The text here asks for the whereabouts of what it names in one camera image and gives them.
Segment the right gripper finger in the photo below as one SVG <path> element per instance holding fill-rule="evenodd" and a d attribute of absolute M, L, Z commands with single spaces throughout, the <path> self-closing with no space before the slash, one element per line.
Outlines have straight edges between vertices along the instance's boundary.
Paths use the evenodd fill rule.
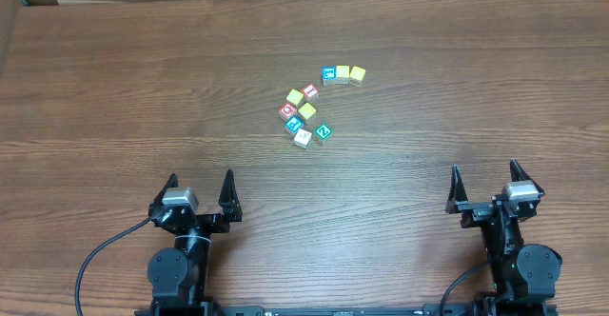
<path fill-rule="evenodd" d="M 538 191 L 538 196 L 543 197 L 545 195 L 545 191 L 537 184 L 535 180 L 533 180 L 522 168 L 516 158 L 512 158 L 510 160 L 510 175 L 512 182 L 523 182 L 529 181 L 533 184 Z"/>
<path fill-rule="evenodd" d="M 461 178 L 460 170 L 454 165 L 451 170 L 451 185 L 446 202 L 445 211 L 448 214 L 459 213 L 465 205 L 468 205 L 468 197 Z"/>

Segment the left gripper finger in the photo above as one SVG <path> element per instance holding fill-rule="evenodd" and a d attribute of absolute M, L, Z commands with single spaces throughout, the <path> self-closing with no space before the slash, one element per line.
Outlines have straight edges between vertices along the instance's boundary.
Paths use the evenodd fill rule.
<path fill-rule="evenodd" d="M 237 196 L 234 173 L 231 169 L 226 171 L 218 205 L 222 208 L 223 215 L 230 223 L 242 221 L 243 211 Z"/>
<path fill-rule="evenodd" d="M 165 196 L 167 190 L 169 188 L 177 188 L 177 187 L 178 187 L 178 177 L 177 177 L 177 175 L 175 173 L 172 173 L 169 176 L 169 178 L 167 179 L 167 182 L 165 183 L 163 188 L 160 190 L 160 192 L 154 198 L 153 204 L 154 205 L 161 205 L 163 197 Z"/>

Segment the white picture block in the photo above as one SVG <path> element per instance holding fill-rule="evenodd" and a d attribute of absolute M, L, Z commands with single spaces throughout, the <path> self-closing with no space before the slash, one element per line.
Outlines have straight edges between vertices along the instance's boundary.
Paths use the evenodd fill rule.
<path fill-rule="evenodd" d="M 300 128 L 294 136 L 294 144 L 300 148 L 309 148 L 313 134 L 303 128 Z"/>

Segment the green letter Z block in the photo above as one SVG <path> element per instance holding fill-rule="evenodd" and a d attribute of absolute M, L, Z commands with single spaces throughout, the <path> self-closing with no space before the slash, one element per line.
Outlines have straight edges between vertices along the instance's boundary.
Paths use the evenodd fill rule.
<path fill-rule="evenodd" d="M 333 129 L 327 124 L 320 124 L 314 131 L 316 139 L 320 144 L 325 144 L 327 140 L 332 136 Z"/>

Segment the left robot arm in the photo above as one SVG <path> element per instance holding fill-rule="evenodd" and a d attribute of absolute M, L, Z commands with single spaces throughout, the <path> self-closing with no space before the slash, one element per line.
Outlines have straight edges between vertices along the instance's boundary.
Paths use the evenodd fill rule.
<path fill-rule="evenodd" d="M 174 245 L 155 253 L 147 265 L 152 286 L 152 315 L 222 315 L 215 298 L 206 294 L 211 236 L 228 233 L 243 212 L 232 170 L 226 172 L 218 213 L 198 212 L 192 188 L 181 188 L 176 174 L 148 207 L 150 222 L 174 236 Z"/>

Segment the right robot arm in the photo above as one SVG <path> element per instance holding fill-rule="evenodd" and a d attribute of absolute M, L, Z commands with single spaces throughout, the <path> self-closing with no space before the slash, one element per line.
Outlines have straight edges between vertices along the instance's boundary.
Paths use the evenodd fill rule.
<path fill-rule="evenodd" d="M 561 256 L 551 247 L 527 245 L 520 223 L 537 215 L 544 190 L 524 171 L 517 160 L 510 161 L 511 181 L 489 202 L 471 202 L 458 167 L 452 167 L 451 186 L 445 211 L 460 214 L 461 227 L 481 230 L 487 261 L 458 278 L 458 285 L 478 270 L 489 267 L 492 292 L 476 299 L 475 309 L 484 315 L 548 315 L 546 301 L 556 295 Z"/>

